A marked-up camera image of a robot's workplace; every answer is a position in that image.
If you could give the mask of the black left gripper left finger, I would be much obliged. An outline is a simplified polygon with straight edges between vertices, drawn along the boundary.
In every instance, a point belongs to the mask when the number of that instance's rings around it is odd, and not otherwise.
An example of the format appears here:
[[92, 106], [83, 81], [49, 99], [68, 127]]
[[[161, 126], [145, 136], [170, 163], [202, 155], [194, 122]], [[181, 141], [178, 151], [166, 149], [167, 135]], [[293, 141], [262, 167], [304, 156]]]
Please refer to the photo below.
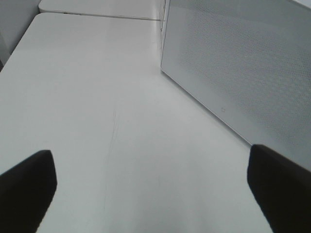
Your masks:
[[40, 150], [0, 175], [0, 231], [35, 233], [57, 188], [52, 152]]

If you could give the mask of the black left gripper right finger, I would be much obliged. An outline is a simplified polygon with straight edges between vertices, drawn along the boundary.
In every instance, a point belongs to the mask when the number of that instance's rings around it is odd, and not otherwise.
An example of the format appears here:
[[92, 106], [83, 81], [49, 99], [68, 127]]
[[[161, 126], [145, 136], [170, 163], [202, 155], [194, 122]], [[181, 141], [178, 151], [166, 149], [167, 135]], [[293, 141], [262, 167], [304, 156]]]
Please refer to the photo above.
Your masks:
[[251, 192], [275, 233], [311, 231], [311, 173], [265, 145], [252, 145]]

